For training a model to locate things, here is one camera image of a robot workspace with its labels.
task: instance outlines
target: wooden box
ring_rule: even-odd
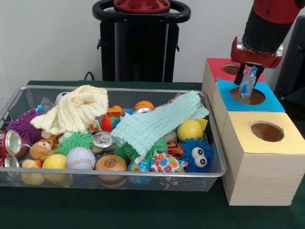
[[[305,140],[286,113],[229,111],[222,144],[229,205],[291,204],[305,171]]]
[[[220,137],[223,135],[228,111],[285,112],[265,82],[256,84],[250,99],[241,99],[233,82],[218,79],[211,105]]]
[[[213,93],[217,79],[234,81],[240,64],[231,61],[231,59],[207,58],[203,73],[202,91],[209,97],[210,102],[213,100]],[[259,82],[264,82],[263,75],[260,76]]]

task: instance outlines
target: green table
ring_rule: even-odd
[[[201,89],[201,83],[29,84]],[[0,187],[0,195],[1,228],[305,228],[304,179],[290,207],[230,207],[221,179],[208,193]]]

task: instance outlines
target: mint green towel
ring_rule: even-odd
[[[209,111],[201,106],[199,95],[190,91],[152,112],[133,114],[124,118],[110,135],[119,147],[126,143],[130,144],[142,159],[156,141],[185,120],[205,118],[208,114]]]

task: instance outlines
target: toy burger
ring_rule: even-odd
[[[126,161],[117,155],[106,155],[101,157],[95,164],[95,170],[103,171],[126,171]],[[116,189],[125,184],[125,176],[98,175],[100,183],[105,188]]]

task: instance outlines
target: hole in box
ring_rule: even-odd
[[[256,122],[251,126],[251,130],[258,138],[268,142],[278,142],[284,138],[283,130],[270,122]]]
[[[249,99],[240,98],[238,88],[234,88],[231,90],[231,96],[233,99],[235,99],[243,104],[247,104],[247,105],[259,105],[259,104],[262,104],[266,100],[265,95],[256,89],[252,90],[252,93],[251,93]]]
[[[225,73],[228,73],[230,75],[237,75],[239,66],[237,64],[230,63],[224,65],[222,69],[224,70]]]

